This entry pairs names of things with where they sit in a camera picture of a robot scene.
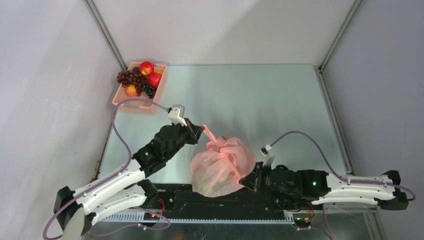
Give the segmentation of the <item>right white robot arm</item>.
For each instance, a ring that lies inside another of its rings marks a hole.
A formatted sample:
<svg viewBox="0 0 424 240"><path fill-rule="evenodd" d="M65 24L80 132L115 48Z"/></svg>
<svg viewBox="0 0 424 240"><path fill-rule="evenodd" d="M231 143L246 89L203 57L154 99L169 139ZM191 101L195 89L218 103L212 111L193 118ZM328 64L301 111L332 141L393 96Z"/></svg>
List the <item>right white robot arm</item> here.
<svg viewBox="0 0 424 240"><path fill-rule="evenodd" d="M293 171L284 165L271 168L257 162L253 170L239 180L245 188L272 196L282 210L306 210L311 206L359 203L382 210L407 209L409 200L399 187L398 171L377 177L337 175L323 170Z"/></svg>

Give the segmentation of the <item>pink printed plastic bag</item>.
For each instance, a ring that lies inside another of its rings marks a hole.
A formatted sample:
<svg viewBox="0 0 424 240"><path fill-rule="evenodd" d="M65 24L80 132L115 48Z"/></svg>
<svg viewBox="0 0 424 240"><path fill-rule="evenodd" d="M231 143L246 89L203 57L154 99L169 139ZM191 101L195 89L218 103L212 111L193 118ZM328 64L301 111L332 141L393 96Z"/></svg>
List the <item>pink printed plastic bag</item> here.
<svg viewBox="0 0 424 240"><path fill-rule="evenodd" d="M204 125L209 138L206 150L197 153L189 166L192 191L207 198L234 193L244 186L239 181L254 169L255 154L237 137L216 137Z"/></svg>

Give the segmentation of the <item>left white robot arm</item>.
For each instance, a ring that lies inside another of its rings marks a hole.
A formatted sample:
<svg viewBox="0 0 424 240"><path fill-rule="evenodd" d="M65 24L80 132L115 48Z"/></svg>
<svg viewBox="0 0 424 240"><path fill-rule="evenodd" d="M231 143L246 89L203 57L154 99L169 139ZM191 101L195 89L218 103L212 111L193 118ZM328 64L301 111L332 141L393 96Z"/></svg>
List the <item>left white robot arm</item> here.
<svg viewBox="0 0 424 240"><path fill-rule="evenodd" d="M197 144L205 130L188 118L185 122L163 126L149 143L130 155L127 163L107 176L75 190L68 186L60 189L53 212L61 229L65 230L78 212L82 213L79 233L83 235L99 221L120 211L156 207L159 192L148 177L163 169L185 145Z"/></svg>

